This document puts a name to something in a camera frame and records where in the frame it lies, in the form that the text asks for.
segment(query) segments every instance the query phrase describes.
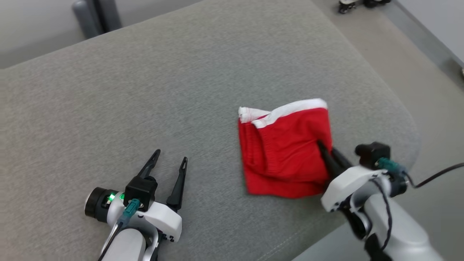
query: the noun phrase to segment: white wall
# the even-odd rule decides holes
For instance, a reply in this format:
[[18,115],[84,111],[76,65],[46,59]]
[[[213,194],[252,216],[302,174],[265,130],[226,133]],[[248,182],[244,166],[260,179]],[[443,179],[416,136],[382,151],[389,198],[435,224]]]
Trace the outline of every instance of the white wall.
[[[71,5],[76,0],[2,0],[0,69],[85,40]],[[116,0],[123,26],[201,0]]]
[[84,40],[71,10],[74,0],[3,0],[0,68]]

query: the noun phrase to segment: gray floor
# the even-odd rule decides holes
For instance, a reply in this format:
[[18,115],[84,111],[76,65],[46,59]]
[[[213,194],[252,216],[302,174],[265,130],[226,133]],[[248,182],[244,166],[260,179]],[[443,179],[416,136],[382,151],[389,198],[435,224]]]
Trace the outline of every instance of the gray floor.
[[[463,162],[464,79],[459,75],[459,66],[440,43],[394,3],[374,10],[358,7],[351,13],[338,15],[336,0],[313,1],[414,117],[422,135],[422,150],[411,172],[424,180]],[[459,242],[464,235],[463,186],[464,169],[460,169],[396,198],[427,230],[433,246],[449,261],[462,259]],[[344,225],[294,261],[305,260],[368,260],[368,257],[363,244]]]

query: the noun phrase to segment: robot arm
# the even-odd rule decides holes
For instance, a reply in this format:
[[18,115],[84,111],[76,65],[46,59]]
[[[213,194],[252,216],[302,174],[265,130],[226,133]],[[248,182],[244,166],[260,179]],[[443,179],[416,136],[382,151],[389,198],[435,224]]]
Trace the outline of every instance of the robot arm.
[[178,241],[182,233],[182,207],[187,158],[166,204],[155,201],[158,183],[150,176],[161,151],[156,150],[124,192],[95,188],[85,203],[85,214],[107,223],[112,231],[103,245],[99,261],[156,261],[163,240]]
[[394,200],[407,189],[401,173],[379,169],[390,148],[381,143],[359,145],[360,165],[352,167],[335,148],[319,143],[331,182],[321,198],[328,212],[341,211],[355,236],[365,242],[373,261],[441,261],[427,233]]

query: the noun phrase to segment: white plastic casing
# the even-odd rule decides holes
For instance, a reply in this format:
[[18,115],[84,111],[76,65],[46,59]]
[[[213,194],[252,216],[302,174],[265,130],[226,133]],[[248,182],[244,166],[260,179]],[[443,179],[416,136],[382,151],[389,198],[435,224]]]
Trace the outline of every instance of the white plastic casing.
[[[108,209],[106,220],[110,227],[115,225],[124,211],[123,200],[119,198],[121,194],[122,192],[116,194]],[[130,219],[129,226],[148,235],[154,235],[159,229],[166,234],[168,240],[172,236],[174,241],[178,241],[182,233],[182,218],[165,204],[153,202],[146,212],[137,211]]]
[[371,170],[360,165],[347,169],[330,182],[324,195],[322,195],[322,206],[327,212],[336,210],[342,201],[369,179],[386,172],[387,170]]
[[[387,199],[393,218],[390,240],[385,253],[392,260],[405,261],[443,261],[440,254],[432,247],[427,232],[393,199]],[[387,238],[388,214],[382,195],[369,197],[364,210],[372,222],[370,234],[375,233],[383,244]]]

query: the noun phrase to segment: gray fabric cushion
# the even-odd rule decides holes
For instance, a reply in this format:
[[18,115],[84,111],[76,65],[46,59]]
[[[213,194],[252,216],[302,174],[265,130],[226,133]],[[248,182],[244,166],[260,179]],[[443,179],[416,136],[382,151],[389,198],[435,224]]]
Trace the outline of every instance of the gray fabric cushion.
[[251,196],[237,109],[328,102],[334,145],[390,144],[411,166],[416,127],[309,0],[205,0],[6,69],[2,157],[8,260],[95,260],[110,229],[84,215],[157,148],[165,202],[189,157],[183,231],[160,260],[290,260],[343,222],[320,197]]

